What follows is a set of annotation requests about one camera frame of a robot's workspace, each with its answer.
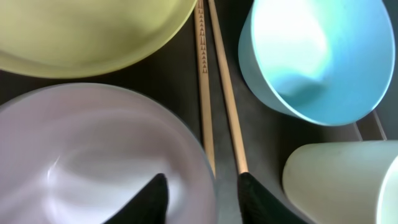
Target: wooden chopstick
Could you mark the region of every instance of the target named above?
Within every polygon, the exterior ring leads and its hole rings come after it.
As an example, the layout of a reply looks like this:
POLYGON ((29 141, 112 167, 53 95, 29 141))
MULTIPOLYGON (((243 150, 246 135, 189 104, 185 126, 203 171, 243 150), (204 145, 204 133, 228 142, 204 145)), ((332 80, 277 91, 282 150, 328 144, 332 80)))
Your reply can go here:
POLYGON ((198 73, 200 84, 200 103, 203 146, 209 160, 214 176, 216 176, 216 164, 213 144, 213 126, 211 123, 210 86, 208 76, 206 30, 205 30, 205 8, 203 0, 198 0, 195 6, 195 33, 197 40, 198 73))
POLYGON ((241 127, 239 124, 238 112, 229 75, 228 63, 226 60, 223 38, 221 36, 220 24, 218 22, 217 10, 214 0, 208 0, 210 8, 211 24, 213 26, 214 40, 216 44, 218 65, 220 67, 221 81, 223 83, 224 97, 228 112, 229 127, 234 145, 235 158, 238 165, 238 172, 248 172, 248 164, 244 152, 241 127))

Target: blue cup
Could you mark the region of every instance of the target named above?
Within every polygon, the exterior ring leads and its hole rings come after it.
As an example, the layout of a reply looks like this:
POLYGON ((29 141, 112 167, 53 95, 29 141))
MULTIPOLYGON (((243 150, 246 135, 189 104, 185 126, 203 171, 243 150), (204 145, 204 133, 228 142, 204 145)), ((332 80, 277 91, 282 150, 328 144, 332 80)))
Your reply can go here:
POLYGON ((255 0, 239 40, 251 91, 276 111, 325 126, 370 113, 394 62, 381 0, 255 0))

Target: white cup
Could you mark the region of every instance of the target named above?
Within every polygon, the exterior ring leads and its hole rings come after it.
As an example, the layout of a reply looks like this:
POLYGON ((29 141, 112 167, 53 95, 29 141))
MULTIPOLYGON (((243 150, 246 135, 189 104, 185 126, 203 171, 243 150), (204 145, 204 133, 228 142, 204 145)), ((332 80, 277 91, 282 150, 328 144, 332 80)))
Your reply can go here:
POLYGON ((398 223, 398 141, 302 146, 287 160, 282 182, 315 223, 398 223))

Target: yellow bowl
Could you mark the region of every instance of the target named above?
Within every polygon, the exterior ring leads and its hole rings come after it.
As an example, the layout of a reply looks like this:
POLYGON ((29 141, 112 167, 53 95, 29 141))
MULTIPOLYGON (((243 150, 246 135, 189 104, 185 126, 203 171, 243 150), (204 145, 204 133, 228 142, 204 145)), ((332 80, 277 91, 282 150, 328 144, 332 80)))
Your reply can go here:
POLYGON ((0 69, 82 78, 132 65, 167 43, 196 0, 2 0, 0 69))

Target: dark table surface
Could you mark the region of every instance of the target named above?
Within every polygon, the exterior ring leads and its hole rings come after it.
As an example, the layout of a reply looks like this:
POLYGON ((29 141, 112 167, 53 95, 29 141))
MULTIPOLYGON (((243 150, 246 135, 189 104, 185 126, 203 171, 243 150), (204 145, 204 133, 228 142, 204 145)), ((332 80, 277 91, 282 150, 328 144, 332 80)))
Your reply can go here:
MULTIPOLYGON (((249 171, 288 208, 298 213, 285 198, 280 183, 282 169, 290 153, 308 143, 359 141, 361 135, 356 124, 326 128, 280 114, 263 105, 250 92, 239 69, 238 40, 251 4, 252 1, 216 1, 249 171)), ((236 164, 208 8, 205 8, 205 15, 219 223, 242 223, 236 191, 236 164)), ((106 83, 132 89, 157 100, 182 118, 195 136, 201 139, 196 61, 194 21, 191 16, 168 44, 150 57, 117 72, 91 78, 54 80, 0 71, 0 103, 60 83, 106 83)))

